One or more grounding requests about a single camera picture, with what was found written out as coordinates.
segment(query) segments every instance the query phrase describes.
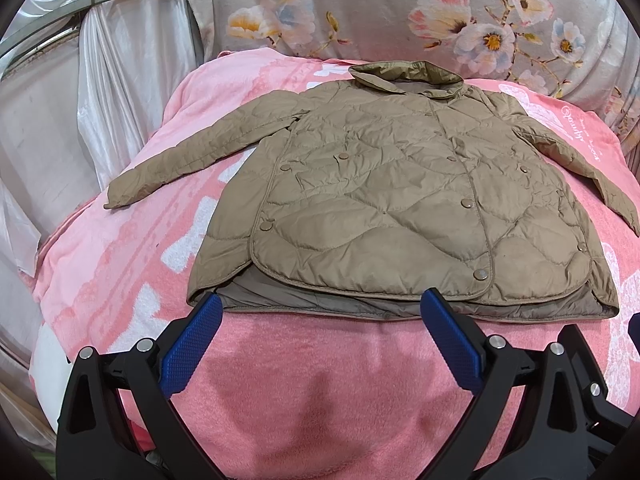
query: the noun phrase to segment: blue gripper pad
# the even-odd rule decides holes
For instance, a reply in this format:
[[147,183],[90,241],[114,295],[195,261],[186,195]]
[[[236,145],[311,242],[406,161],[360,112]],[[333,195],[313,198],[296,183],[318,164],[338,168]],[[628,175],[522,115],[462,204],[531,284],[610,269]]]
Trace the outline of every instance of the blue gripper pad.
[[222,302],[212,294],[162,359],[160,389],[168,399],[183,391],[222,323]]
[[440,298],[431,290],[422,295],[420,315],[458,386],[477,395],[483,385],[482,359]]
[[640,352],[640,312],[638,314],[633,314],[629,320],[628,333],[631,341],[636,345],[636,349]]

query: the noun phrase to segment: white curtain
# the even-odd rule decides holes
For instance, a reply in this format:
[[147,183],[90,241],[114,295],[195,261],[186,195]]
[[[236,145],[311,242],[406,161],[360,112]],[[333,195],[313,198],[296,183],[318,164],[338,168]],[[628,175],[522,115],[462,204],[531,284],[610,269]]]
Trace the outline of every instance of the white curtain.
[[[4,38],[72,1],[27,0]],[[0,75],[16,53],[31,48],[63,22],[1,58]],[[89,10],[80,33],[78,131],[100,189],[126,168],[158,129],[170,95],[195,66],[186,0],[113,0]],[[28,200],[24,188],[10,186],[0,168],[0,252],[33,276],[38,242],[48,233],[36,228],[41,222],[34,222],[20,207]]]
[[[3,39],[72,1],[27,0]],[[2,57],[0,76],[65,20]],[[36,446],[52,443],[28,408],[42,318],[15,267],[33,276],[39,240],[126,168],[195,67],[186,0],[113,0],[88,11],[79,38],[0,83],[0,406]]]
[[114,0],[89,11],[78,127],[101,189],[159,128],[166,102],[194,68],[186,0]]

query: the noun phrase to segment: white plastic sheet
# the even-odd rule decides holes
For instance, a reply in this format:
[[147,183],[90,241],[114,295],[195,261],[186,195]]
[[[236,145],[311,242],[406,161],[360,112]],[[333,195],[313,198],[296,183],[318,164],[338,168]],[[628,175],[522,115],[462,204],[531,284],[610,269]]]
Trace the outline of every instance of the white plastic sheet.
[[20,270],[35,275],[40,232],[0,180],[0,251]]
[[78,128],[104,189],[162,121],[195,68],[186,0],[113,0],[82,23]]
[[[4,38],[72,1],[27,0]],[[0,59],[0,75],[17,52],[60,25]],[[159,127],[166,102],[195,66],[186,0],[114,0],[88,12],[80,35],[77,122],[100,189],[126,168]],[[68,168],[70,174],[75,170]],[[78,180],[84,178],[80,173]],[[25,193],[28,186],[14,181],[9,183],[0,168],[0,252],[33,276],[38,242],[46,233],[38,230],[42,219],[25,213],[25,204],[34,207]]]

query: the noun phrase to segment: bedding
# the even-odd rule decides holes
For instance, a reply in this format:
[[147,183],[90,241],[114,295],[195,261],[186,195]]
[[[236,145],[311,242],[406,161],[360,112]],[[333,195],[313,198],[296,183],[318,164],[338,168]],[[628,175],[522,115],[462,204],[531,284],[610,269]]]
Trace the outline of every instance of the bedding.
[[237,108],[113,180],[104,208],[260,141],[209,223],[189,279],[192,306],[253,265],[301,292],[396,304],[372,312],[338,297],[328,310],[299,301],[234,310],[420,317],[415,302],[434,286],[457,312],[487,320],[617,314],[595,228],[540,153],[590,179],[640,235],[636,206],[601,171],[513,96],[427,61],[349,72],[354,80]]
[[[300,92],[345,79],[349,63],[286,57],[264,48],[220,57],[191,73],[167,105],[162,127],[131,167],[175,146],[239,105],[273,89]],[[616,136],[593,113],[513,82],[471,80],[513,95],[640,205]],[[47,326],[71,358],[91,344],[129,349],[190,308],[184,293],[195,253],[226,183],[251,149],[164,186],[114,215],[106,194],[47,241],[31,285]],[[609,400],[640,407],[640,356],[626,336],[640,310],[640,240],[587,183],[563,171],[595,225],[620,314],[582,322],[609,384]],[[514,346],[543,349],[562,323],[482,322]],[[470,400],[457,388],[420,320],[363,322],[292,314],[226,313],[187,389],[172,397],[205,451],[234,478],[415,478]],[[484,460],[505,441],[510,400]],[[132,399],[127,415],[143,428]],[[143,431],[140,442],[152,446]]]
[[[283,54],[427,59],[594,110],[640,178],[640,40],[616,0],[189,0],[211,59]],[[482,40],[493,35],[489,50]]]

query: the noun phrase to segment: snap button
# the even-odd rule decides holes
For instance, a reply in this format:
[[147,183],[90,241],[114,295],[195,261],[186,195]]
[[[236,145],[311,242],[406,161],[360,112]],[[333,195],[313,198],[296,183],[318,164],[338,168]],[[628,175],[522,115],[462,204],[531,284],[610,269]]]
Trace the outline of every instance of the snap button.
[[479,282],[484,282],[489,277],[489,273],[484,269],[474,270],[474,278]]

